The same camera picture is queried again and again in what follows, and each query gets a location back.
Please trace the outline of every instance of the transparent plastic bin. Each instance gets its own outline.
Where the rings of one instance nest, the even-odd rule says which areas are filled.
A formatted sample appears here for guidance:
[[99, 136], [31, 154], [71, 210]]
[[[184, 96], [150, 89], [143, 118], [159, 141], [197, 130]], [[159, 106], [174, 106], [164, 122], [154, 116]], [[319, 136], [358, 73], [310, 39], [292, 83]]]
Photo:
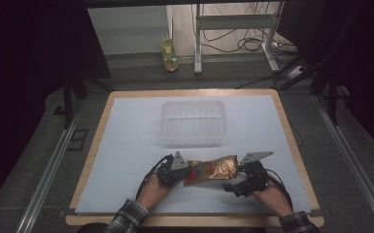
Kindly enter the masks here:
[[225, 129], [222, 101], [169, 101], [162, 105], [161, 132], [169, 147], [215, 147]]

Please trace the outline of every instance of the person's arm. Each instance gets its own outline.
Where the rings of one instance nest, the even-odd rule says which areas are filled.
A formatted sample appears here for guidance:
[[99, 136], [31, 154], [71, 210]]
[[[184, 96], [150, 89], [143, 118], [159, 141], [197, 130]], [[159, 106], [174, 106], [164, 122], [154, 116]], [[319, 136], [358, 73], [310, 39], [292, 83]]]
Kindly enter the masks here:
[[280, 188], [269, 182], [263, 191], [251, 193], [272, 213], [278, 216], [284, 232], [315, 233], [316, 228], [304, 212], [294, 213]]
[[168, 192], [169, 187], [161, 185], [157, 175], [153, 174], [142, 189], [139, 198], [136, 201], [127, 199], [105, 232], [138, 232], [139, 226], [150, 215], [149, 211], [153, 208], [153, 206], [165, 198]]

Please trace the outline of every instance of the gold foil package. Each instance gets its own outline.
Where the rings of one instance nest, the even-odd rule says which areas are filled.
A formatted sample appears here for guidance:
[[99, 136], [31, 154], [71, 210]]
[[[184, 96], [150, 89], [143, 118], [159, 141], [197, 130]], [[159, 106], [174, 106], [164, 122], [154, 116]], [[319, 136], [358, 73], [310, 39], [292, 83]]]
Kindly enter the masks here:
[[212, 161], [188, 161], [192, 171], [184, 179], [184, 186], [208, 180], [230, 180], [237, 177], [237, 155], [229, 155]]

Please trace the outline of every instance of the plaid shirt sleeve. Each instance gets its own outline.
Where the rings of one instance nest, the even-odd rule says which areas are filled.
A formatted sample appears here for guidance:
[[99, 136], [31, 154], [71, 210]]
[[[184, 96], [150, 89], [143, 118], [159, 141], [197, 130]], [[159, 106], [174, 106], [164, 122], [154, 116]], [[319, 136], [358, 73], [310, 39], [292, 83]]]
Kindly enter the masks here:
[[317, 232], [305, 212], [298, 212], [290, 216], [279, 218], [286, 233], [314, 233]]
[[105, 233], [136, 233], [150, 213], [138, 202], [127, 199]]

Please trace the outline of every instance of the white metal stand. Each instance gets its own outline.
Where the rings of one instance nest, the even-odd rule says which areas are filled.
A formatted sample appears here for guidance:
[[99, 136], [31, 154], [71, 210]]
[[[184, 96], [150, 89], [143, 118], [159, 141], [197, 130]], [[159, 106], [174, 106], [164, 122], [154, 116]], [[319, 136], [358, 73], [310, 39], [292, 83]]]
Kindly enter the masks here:
[[277, 62], [272, 56], [271, 44], [277, 29], [278, 20], [284, 2], [280, 2], [274, 14], [262, 15], [228, 15], [228, 16], [201, 16], [200, 5], [196, 4], [195, 13], [195, 74], [202, 73], [202, 53], [201, 53], [201, 30], [224, 30], [224, 29], [249, 29], [249, 28], [269, 28], [269, 35], [265, 43], [262, 43], [262, 49], [268, 60], [272, 72], [278, 72]]

